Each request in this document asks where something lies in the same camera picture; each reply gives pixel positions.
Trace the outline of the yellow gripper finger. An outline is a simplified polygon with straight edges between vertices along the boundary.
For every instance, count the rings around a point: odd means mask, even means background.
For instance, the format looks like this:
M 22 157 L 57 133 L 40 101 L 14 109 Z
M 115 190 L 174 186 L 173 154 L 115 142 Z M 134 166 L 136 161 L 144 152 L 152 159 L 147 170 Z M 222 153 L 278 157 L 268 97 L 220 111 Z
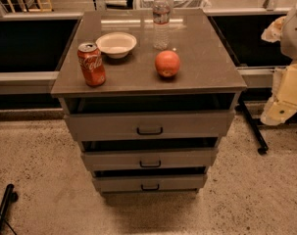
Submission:
M 285 16 L 279 17 L 275 19 L 262 33 L 261 38 L 264 41 L 274 43 L 280 40 L 281 30 L 283 27 L 283 23 L 285 20 Z

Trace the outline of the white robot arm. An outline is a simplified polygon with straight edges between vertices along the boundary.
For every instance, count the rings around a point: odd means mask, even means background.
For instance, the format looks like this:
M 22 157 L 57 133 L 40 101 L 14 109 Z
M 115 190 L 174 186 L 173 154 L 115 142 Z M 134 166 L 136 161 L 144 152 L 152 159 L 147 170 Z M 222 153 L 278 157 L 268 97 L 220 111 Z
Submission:
M 284 69 L 275 69 L 272 95 L 261 115 L 265 125 L 279 125 L 297 113 L 297 2 L 286 16 L 274 20 L 262 33 L 264 41 L 280 42 L 280 51 L 292 62 Z

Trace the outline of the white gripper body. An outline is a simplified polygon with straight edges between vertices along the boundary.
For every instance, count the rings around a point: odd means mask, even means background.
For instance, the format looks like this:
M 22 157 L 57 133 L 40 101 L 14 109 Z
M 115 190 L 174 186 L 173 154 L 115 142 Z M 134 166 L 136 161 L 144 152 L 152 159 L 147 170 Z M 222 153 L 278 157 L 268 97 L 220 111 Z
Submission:
M 279 125 L 297 113 L 297 63 L 285 69 L 275 69 L 272 80 L 272 95 L 261 115 L 265 125 Z

